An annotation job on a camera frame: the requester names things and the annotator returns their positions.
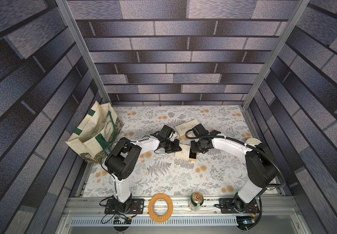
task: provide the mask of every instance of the green bag handle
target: green bag handle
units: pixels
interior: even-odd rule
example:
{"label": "green bag handle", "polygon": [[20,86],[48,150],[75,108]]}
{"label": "green bag handle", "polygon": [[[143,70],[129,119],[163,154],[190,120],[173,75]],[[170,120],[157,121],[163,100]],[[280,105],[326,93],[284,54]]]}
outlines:
{"label": "green bag handle", "polygon": [[111,120],[111,123],[113,124],[113,134],[112,134],[112,138],[109,142],[107,142],[105,140],[105,138],[102,136],[102,134],[98,134],[95,139],[97,140],[97,142],[100,144],[100,146],[102,147],[102,149],[104,150],[105,154],[107,157],[110,156],[111,154],[111,149],[108,148],[108,146],[113,143],[115,141],[115,138],[116,138],[116,125],[113,121],[113,117],[111,116],[111,111],[109,110],[108,114],[106,117],[110,116],[110,120]]}

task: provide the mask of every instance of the aluminum can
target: aluminum can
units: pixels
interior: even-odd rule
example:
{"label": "aluminum can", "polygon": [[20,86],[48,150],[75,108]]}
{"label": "aluminum can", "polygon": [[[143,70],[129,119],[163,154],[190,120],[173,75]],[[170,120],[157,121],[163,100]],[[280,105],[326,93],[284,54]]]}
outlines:
{"label": "aluminum can", "polygon": [[200,192],[192,193],[188,206],[193,211],[198,211],[204,203],[204,196]]}

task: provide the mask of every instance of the beige round object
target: beige round object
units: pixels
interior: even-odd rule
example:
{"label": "beige round object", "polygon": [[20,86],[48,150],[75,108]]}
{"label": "beige round object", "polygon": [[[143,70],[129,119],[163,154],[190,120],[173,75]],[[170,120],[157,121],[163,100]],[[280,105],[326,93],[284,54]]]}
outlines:
{"label": "beige round object", "polygon": [[262,143],[262,141],[258,140],[257,138],[248,138],[246,140],[246,143],[258,145],[258,144]]}

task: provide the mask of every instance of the cardboard box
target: cardboard box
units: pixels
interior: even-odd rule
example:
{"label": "cardboard box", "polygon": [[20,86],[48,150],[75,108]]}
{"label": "cardboard box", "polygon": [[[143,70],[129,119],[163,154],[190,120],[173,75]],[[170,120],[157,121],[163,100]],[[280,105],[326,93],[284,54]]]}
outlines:
{"label": "cardboard box", "polygon": [[189,130],[190,128],[188,127],[187,123],[180,124],[175,127],[175,132],[179,136],[179,138],[182,140],[185,138],[185,133]]}
{"label": "cardboard box", "polygon": [[175,158],[186,160],[186,161],[196,161],[196,153],[191,152],[191,146],[186,144],[179,144],[182,151],[175,153]]}
{"label": "cardboard box", "polygon": [[183,140],[185,138],[185,133],[189,130],[194,128],[194,126],[198,125],[199,122],[197,121],[197,119],[194,119],[192,121],[189,121],[187,123],[184,124],[180,124],[178,126],[175,127],[175,132],[177,133],[177,135],[179,136],[180,140]]}
{"label": "cardboard box", "polygon": [[187,122],[187,125],[188,125],[189,129],[194,128],[198,124],[199,124],[199,122],[197,121],[197,119],[194,119],[192,121]]}

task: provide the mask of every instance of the floral tablecloth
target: floral tablecloth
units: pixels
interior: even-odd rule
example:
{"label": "floral tablecloth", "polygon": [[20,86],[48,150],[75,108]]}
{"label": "floral tablecloth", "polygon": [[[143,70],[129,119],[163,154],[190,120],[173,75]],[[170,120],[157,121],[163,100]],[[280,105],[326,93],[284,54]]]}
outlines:
{"label": "floral tablecloth", "polygon": [[[236,105],[211,106],[126,106],[114,107],[124,123],[117,139],[130,140],[160,130],[164,124],[171,128],[197,119],[207,130],[218,130],[225,135],[246,141],[251,134]],[[180,141],[190,144],[190,140]],[[238,158],[218,149],[197,155],[196,162],[176,159],[174,153],[163,149],[140,155],[129,176],[133,196],[235,194],[247,180],[245,157]],[[114,192],[114,182],[99,164],[94,164],[83,197],[106,197]],[[276,194],[276,190],[266,191]]]}

